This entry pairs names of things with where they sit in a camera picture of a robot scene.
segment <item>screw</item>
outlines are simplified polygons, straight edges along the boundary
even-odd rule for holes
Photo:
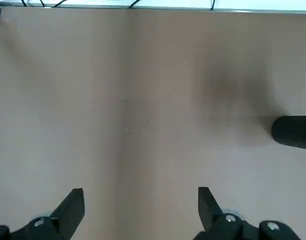
[[[34,226],[38,227],[39,225],[42,225],[43,223],[44,223],[44,219],[40,219],[34,223]]]
[[[232,221],[235,222],[236,221],[236,219],[233,215],[226,215],[225,218],[228,222],[232,222]]]
[[[268,222],[267,223],[267,226],[269,227],[269,229],[271,229],[271,230],[279,230],[279,227],[278,227],[278,225],[276,224],[276,223],[274,223],[274,222]]]

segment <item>metal screw head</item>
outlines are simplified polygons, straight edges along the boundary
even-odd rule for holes
[[[268,226],[268,228],[269,229],[271,229],[271,230],[275,230],[275,231],[277,231],[277,230],[279,230],[279,227],[278,227],[278,225],[276,224],[276,223],[274,223],[274,222],[268,222],[267,223],[267,226]]]
[[[225,218],[228,222],[232,222],[232,221],[235,222],[236,221],[236,219],[233,215],[226,215]]]
[[[38,227],[39,225],[42,225],[43,223],[44,223],[44,219],[40,219],[34,223],[34,226]]]

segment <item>black plastic part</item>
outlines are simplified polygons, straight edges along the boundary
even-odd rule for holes
[[[7,240],[10,239],[10,232],[9,228],[4,225],[0,225],[0,240]]]
[[[306,149],[306,116],[281,116],[273,123],[271,133],[282,145]]]
[[[84,192],[73,189],[50,217],[39,217],[10,233],[0,225],[0,240],[70,240],[85,214]]]
[[[227,221],[226,215],[222,215],[213,225],[213,227],[207,232],[207,240],[239,240],[242,237],[243,222],[242,220],[234,216],[235,221]]]
[[[34,219],[11,235],[12,240],[61,240],[49,217]]]
[[[299,240],[292,229],[283,223],[263,221],[257,228],[238,216],[223,213],[206,187],[198,188],[198,213],[205,232],[200,232],[194,240]],[[277,224],[279,229],[270,229],[269,222]]]
[[[213,223],[223,215],[208,187],[198,188],[198,213],[205,231],[212,228]]]
[[[272,230],[268,227],[268,223],[272,222],[278,225],[278,230]],[[300,240],[293,230],[286,224],[279,221],[263,221],[259,225],[261,240]]]
[[[63,240],[69,240],[85,215],[84,192],[73,189],[50,215]]]

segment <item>cable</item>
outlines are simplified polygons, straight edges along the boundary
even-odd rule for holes
[[[61,0],[59,3],[55,4],[53,6],[53,8],[57,8],[60,4],[62,4],[63,2],[66,2],[67,0]]]
[[[27,4],[24,2],[24,0],[22,0],[22,3],[24,5],[24,7],[26,6],[27,7]]]
[[[214,9],[215,1],[216,1],[216,0],[213,0],[213,4],[212,4],[212,7],[211,7],[211,11],[213,11],[213,9]]]
[[[136,3],[138,3],[140,0],[134,1],[128,8],[131,9]]]
[[[41,1],[41,4],[42,4],[42,5],[43,5],[43,7],[45,8],[45,7],[46,7],[46,5],[44,4],[43,0],[39,0],[39,1]]]

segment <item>black cylinder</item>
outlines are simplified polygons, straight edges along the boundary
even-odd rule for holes
[[[281,116],[273,123],[271,133],[280,144],[306,149],[306,116]]]

